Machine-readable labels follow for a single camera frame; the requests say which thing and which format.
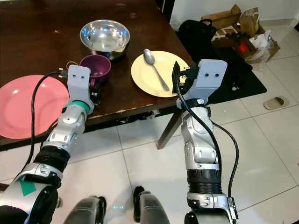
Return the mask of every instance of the black bag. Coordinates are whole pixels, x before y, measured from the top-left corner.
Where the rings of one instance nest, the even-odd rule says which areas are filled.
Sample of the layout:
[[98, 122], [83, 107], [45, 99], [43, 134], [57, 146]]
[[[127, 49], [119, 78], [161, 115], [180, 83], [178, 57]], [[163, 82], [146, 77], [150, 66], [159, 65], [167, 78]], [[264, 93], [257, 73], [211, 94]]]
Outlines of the black bag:
[[186, 20], [178, 30], [178, 37], [183, 46], [193, 59], [197, 62], [201, 59], [213, 59], [211, 40], [217, 29], [212, 26], [212, 20], [205, 19], [201, 21]]

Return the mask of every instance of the white tile floor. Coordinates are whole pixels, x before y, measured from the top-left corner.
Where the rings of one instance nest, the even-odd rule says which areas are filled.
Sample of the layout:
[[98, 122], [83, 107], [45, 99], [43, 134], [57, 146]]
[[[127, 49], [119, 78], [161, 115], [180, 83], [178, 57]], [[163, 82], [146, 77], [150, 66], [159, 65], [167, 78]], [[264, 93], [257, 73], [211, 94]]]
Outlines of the white tile floor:
[[[211, 106], [212, 119], [235, 136], [240, 148], [232, 189], [239, 224], [299, 220], [299, 33], [290, 26], [270, 29], [281, 50], [263, 72], [256, 72], [268, 92]], [[288, 98], [290, 105], [266, 110], [263, 102], [276, 96]], [[106, 224], [133, 223], [132, 190], [137, 185], [160, 199], [172, 224], [183, 223], [189, 208], [180, 131], [163, 150], [156, 149], [170, 117], [84, 134], [64, 172], [59, 189], [64, 205], [55, 211], [52, 224], [62, 223], [76, 202], [89, 195], [106, 197]], [[222, 151], [226, 192], [235, 151], [224, 133], [216, 129], [215, 136]], [[9, 183], [27, 155], [28, 147], [1, 152], [0, 182]]]

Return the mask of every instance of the bowl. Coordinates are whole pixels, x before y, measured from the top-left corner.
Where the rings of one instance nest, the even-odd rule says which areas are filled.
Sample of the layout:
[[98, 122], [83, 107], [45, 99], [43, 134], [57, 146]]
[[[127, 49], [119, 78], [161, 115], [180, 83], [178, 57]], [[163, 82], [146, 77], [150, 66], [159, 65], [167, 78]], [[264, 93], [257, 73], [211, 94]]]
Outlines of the bowl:
[[83, 58], [80, 66], [88, 67], [91, 70], [90, 87], [93, 89], [97, 82], [105, 82], [111, 69], [111, 62], [108, 58], [102, 55], [89, 55]]
[[93, 54], [101, 54], [113, 60], [125, 52], [130, 33], [119, 22], [95, 20], [83, 26], [80, 39]]

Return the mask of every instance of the purple mug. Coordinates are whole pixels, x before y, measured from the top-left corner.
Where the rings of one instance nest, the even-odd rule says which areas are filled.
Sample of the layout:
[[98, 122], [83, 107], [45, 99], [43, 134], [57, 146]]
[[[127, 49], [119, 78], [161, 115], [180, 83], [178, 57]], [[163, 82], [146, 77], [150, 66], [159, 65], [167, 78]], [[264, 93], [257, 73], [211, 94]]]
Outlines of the purple mug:
[[111, 69], [111, 62], [103, 55], [89, 55], [83, 58], [80, 66], [88, 67], [91, 70], [90, 87], [93, 89], [96, 82], [104, 82], [108, 79]]

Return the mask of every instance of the stainless steel bowl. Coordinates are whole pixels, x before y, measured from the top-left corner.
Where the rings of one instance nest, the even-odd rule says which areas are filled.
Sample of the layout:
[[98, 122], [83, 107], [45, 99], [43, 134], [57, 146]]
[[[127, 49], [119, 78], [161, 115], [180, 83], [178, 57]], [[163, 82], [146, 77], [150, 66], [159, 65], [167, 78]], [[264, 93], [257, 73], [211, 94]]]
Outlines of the stainless steel bowl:
[[101, 54], [113, 60], [125, 52], [130, 40], [130, 33], [119, 22], [96, 20], [83, 26], [80, 31], [80, 39], [93, 54]]

